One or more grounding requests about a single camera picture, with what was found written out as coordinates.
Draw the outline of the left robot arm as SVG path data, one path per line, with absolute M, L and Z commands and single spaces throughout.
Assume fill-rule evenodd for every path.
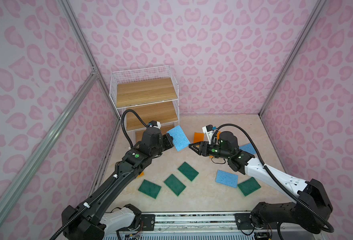
M 106 211 L 155 157 L 173 147 L 172 141 L 172 136 L 163 135 L 159 128 L 147 128 L 142 140 L 115 164 L 114 172 L 94 193 L 77 207 L 68 206 L 62 212 L 62 227 L 51 238 L 54 240 L 63 234 L 68 240 L 102 240 L 120 229 L 138 228 L 141 211 L 135 206 L 128 204 L 109 214 Z

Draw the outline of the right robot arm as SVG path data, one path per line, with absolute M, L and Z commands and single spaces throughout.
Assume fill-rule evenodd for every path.
M 241 150 L 237 137 L 229 131 L 222 132 L 217 141 L 201 141 L 189 148 L 199 156 L 226 160 L 234 172 L 259 180 L 290 199 L 282 204 L 258 203 L 249 216 L 254 228 L 291 223 L 312 234 L 334 232 L 328 221 L 333 206 L 320 181 L 296 178 L 265 164 L 258 154 Z

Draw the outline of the blue sponge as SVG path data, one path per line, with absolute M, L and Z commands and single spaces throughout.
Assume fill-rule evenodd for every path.
M 218 170 L 216 176 L 216 183 L 228 187 L 237 188 L 239 176 L 225 171 Z
M 181 126 L 176 126 L 167 131 L 167 133 L 173 138 L 173 145 L 178 152 L 187 148 L 191 144 Z
M 252 155 L 257 154 L 255 148 L 253 147 L 253 145 L 251 143 L 240 146 L 240 150 L 247 152 L 247 153 L 250 153 Z

